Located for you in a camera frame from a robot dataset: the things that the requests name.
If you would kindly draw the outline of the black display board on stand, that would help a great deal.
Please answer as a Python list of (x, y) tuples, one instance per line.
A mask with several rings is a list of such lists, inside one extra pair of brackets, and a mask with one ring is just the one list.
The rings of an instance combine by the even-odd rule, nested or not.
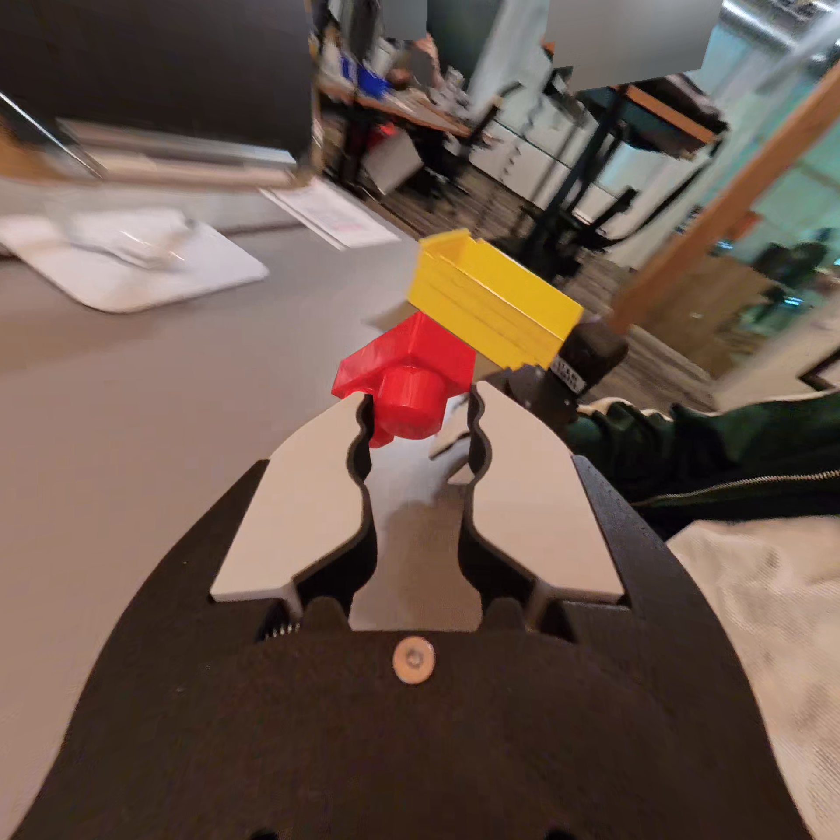
[(288, 192), (322, 171), (314, 2), (2, 2), (2, 180), (51, 187), (2, 247), (80, 305), (129, 314), (261, 281), (172, 201)]

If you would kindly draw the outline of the blue storage bin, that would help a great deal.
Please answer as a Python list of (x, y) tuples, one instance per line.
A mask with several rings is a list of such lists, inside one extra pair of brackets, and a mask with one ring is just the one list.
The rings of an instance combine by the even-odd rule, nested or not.
[(382, 99), (392, 89), (387, 79), (344, 52), (339, 53), (339, 67), (342, 79), (368, 98)]

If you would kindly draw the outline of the person's green jacket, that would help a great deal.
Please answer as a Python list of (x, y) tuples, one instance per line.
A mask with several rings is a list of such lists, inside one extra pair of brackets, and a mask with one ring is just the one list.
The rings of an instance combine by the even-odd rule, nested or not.
[(664, 539), (698, 521), (836, 518), (839, 470), (733, 479), (696, 490), (636, 500), (631, 506)]

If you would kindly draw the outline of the person's white shirt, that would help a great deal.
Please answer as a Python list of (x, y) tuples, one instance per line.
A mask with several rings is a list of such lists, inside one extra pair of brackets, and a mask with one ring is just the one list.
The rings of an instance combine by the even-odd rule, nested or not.
[(726, 631), (814, 838), (839, 838), (839, 519), (695, 521), (667, 545)]

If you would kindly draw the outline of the person's right forearm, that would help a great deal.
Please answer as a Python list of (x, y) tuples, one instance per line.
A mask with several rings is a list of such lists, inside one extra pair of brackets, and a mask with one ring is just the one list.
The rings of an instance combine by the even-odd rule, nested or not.
[(720, 482), (838, 470), (839, 394), (758, 402), (723, 413), (666, 413), (607, 398), (578, 409), (563, 440), (631, 498)]

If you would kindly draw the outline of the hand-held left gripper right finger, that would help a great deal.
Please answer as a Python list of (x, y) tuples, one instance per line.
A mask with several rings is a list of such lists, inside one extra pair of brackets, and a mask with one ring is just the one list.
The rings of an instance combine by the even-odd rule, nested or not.
[(458, 566), (483, 613), (519, 604), (534, 631), (567, 631), (563, 605), (616, 606), (625, 586), (566, 444), (493, 385), (469, 395)]

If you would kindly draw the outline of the long wooden desk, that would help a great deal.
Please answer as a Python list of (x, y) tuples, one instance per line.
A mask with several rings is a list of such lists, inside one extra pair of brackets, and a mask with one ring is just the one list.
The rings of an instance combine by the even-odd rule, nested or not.
[(458, 139), (466, 139), (473, 132), (469, 123), (453, 119), (417, 97), (387, 93), (382, 98), (372, 98), (357, 91), (349, 80), (329, 73), (317, 73), (313, 83), (318, 93), (335, 102), (373, 112), (394, 122), (435, 130)]

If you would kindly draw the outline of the grey hanging card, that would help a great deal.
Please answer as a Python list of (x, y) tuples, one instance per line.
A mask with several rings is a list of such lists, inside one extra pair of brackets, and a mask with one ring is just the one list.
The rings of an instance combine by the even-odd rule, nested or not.
[(362, 159), (362, 169), (367, 180), (380, 196), (387, 196), (420, 172), (424, 162), (417, 148), (404, 129), (393, 134), (368, 150)]

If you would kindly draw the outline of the red plastic block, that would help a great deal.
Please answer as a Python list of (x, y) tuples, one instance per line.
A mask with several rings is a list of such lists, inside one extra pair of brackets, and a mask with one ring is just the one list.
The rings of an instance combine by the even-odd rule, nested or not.
[(436, 435), (448, 400), (467, 393), (476, 351), (420, 311), (339, 363), (331, 393), (373, 404), (372, 448)]

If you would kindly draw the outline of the yellow plastic bin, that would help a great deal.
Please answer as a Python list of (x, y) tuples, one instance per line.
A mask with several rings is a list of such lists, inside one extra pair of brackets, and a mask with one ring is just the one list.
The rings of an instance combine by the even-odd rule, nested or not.
[(466, 229), (421, 239), (407, 300), (501, 369), (548, 368), (582, 305)]

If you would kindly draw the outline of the wooden standing desk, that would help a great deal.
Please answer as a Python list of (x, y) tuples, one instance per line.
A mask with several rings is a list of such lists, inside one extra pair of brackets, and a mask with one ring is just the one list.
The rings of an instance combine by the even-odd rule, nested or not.
[[(573, 278), (583, 252), (604, 254), (658, 221), (710, 168), (729, 132), (719, 109), (683, 74), (582, 90), (575, 99), (595, 118), (590, 139), (548, 205), (522, 210), (521, 219), (532, 221), (530, 231), (508, 241), (510, 256), (546, 281)], [(691, 161), (700, 152), (707, 157), (636, 226), (610, 236), (606, 228), (632, 207), (638, 189), (625, 187), (588, 222), (576, 209), (621, 145), (681, 161)]]

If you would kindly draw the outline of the laminated paper sheet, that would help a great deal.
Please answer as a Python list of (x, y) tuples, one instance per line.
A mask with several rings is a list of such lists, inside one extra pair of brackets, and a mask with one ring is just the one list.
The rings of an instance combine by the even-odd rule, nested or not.
[(260, 188), (259, 192), (338, 250), (382, 246), (398, 240), (396, 233), (366, 213), (362, 205), (318, 179), (294, 190)]

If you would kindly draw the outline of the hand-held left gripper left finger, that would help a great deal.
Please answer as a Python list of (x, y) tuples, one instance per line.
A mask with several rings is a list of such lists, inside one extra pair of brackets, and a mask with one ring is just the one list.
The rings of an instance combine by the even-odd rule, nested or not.
[(372, 398), (352, 393), (269, 457), (211, 585), (215, 602), (308, 604), (327, 596), (352, 603), (376, 566), (364, 485), (372, 417)]

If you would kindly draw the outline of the wooden post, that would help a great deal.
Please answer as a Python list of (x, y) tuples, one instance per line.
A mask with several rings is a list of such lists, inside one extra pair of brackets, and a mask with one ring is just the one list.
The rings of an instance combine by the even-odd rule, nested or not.
[(609, 328), (624, 334), (639, 320), (645, 319), (651, 307), (674, 282), (734, 228), (753, 202), (823, 137), (838, 119), (838, 114), (839, 65), (835, 65), (687, 232), (661, 248), (636, 273), (633, 284), (613, 303), (607, 319)]

